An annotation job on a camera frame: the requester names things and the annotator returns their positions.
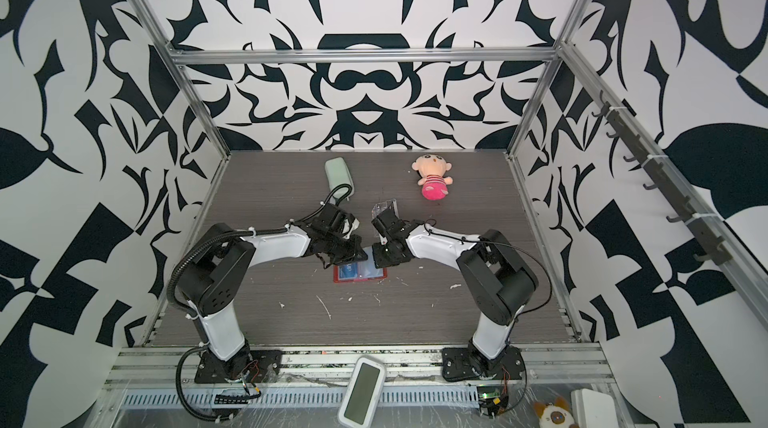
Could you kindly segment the red card holder wallet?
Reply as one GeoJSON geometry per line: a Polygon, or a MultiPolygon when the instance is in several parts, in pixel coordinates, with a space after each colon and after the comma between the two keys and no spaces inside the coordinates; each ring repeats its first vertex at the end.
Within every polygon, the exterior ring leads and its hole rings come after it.
{"type": "Polygon", "coordinates": [[[387,269],[378,268],[372,259],[334,267],[335,283],[378,281],[387,276],[387,269]]]}

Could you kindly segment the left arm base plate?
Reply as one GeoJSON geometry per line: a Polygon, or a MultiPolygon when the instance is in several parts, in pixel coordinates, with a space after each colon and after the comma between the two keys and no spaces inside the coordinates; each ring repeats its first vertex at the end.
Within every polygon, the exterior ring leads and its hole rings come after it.
{"type": "Polygon", "coordinates": [[[281,369],[283,351],[278,349],[244,350],[231,360],[222,361],[206,349],[198,363],[194,382],[197,384],[219,384],[245,381],[259,384],[275,379],[281,369]]]}

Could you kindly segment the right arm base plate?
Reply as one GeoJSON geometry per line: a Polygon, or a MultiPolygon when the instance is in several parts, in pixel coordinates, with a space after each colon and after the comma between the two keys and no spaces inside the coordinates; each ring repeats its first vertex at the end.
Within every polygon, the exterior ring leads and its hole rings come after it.
{"type": "Polygon", "coordinates": [[[477,348],[447,347],[441,350],[441,376],[447,382],[467,380],[522,380],[526,375],[521,351],[514,346],[502,349],[496,358],[486,358],[477,348]]]}

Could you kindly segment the white box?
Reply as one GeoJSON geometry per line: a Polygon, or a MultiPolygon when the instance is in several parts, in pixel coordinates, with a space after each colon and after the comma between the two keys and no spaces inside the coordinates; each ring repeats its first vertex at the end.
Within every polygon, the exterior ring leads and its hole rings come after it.
{"type": "Polygon", "coordinates": [[[571,392],[571,404],[576,423],[581,428],[619,428],[614,399],[591,389],[571,392]]]}

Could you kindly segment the clear plastic card box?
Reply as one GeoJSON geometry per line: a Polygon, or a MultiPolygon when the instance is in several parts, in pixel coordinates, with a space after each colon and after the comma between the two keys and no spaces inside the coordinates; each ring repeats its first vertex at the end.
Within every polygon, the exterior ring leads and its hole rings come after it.
{"type": "Polygon", "coordinates": [[[384,201],[377,202],[371,210],[372,218],[373,219],[377,218],[380,214],[382,214],[387,210],[391,210],[396,217],[399,216],[398,204],[396,199],[387,199],[384,201]]]}

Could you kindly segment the small green circuit board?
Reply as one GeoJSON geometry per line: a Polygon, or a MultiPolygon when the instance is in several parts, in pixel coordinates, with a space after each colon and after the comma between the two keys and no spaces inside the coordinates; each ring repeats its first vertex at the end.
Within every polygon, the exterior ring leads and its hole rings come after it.
{"type": "Polygon", "coordinates": [[[509,403],[509,396],[500,385],[478,386],[477,395],[479,413],[489,418],[495,418],[503,413],[509,403]]]}

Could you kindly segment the mint green glasses case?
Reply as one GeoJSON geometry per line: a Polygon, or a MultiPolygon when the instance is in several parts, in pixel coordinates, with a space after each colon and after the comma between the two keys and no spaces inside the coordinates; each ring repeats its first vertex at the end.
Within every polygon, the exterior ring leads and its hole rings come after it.
{"type": "Polygon", "coordinates": [[[336,202],[348,200],[354,194],[354,182],[345,159],[327,160],[324,168],[332,199],[336,202]]]}

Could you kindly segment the pink plush doll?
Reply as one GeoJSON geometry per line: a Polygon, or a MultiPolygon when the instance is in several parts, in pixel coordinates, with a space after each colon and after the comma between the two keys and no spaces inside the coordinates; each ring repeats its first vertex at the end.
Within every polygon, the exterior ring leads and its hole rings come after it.
{"type": "Polygon", "coordinates": [[[453,184],[453,178],[447,173],[452,169],[452,164],[437,154],[425,154],[418,157],[411,165],[418,173],[418,186],[422,196],[430,201],[439,201],[449,194],[449,187],[453,184]]]}

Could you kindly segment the white brown plush toy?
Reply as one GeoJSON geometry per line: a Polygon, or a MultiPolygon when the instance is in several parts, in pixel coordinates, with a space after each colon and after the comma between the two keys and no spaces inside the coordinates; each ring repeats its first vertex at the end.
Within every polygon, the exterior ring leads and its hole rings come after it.
{"type": "Polygon", "coordinates": [[[579,428],[569,403],[562,397],[548,404],[534,401],[533,409],[540,428],[579,428]]]}

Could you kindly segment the white timer display device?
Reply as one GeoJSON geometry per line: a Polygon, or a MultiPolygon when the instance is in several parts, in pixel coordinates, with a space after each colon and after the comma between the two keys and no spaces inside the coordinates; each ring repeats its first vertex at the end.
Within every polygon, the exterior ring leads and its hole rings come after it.
{"type": "Polygon", "coordinates": [[[350,383],[337,412],[343,427],[369,428],[384,388],[386,366],[380,361],[361,356],[355,366],[350,383]]]}

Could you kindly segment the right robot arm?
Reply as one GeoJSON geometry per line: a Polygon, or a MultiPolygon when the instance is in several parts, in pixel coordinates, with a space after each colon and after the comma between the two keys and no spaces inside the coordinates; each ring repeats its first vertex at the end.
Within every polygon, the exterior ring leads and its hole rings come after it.
{"type": "Polygon", "coordinates": [[[470,347],[482,359],[499,359],[516,319],[539,286],[533,270],[497,230],[465,235],[422,221],[399,218],[393,209],[372,220],[381,241],[373,245],[378,268],[426,259],[460,272],[481,316],[470,347]]]}

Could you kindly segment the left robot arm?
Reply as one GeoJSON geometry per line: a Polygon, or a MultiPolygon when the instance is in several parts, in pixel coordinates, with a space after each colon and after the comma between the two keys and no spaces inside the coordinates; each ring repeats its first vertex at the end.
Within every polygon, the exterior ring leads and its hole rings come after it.
{"type": "Polygon", "coordinates": [[[204,352],[229,369],[250,353],[234,300],[248,271],[283,259],[317,257],[327,265],[365,261],[359,222],[333,203],[271,229],[235,230],[213,225],[173,268],[166,286],[168,304],[196,326],[204,352]]]}

